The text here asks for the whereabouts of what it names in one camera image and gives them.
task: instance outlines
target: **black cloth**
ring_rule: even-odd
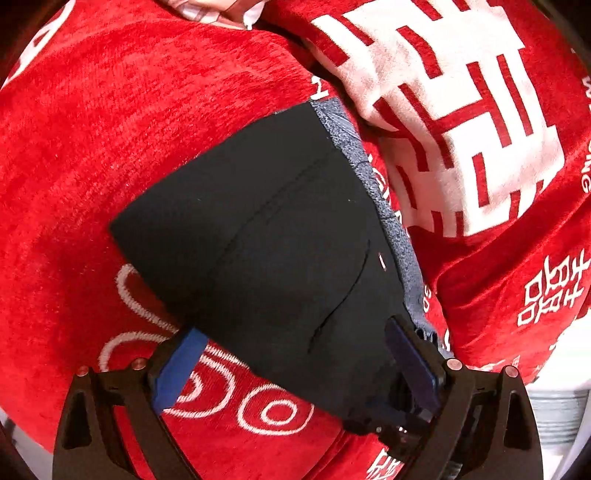
[[[127,207],[112,233],[170,313],[346,418],[410,317],[375,205],[313,108],[261,119]]]

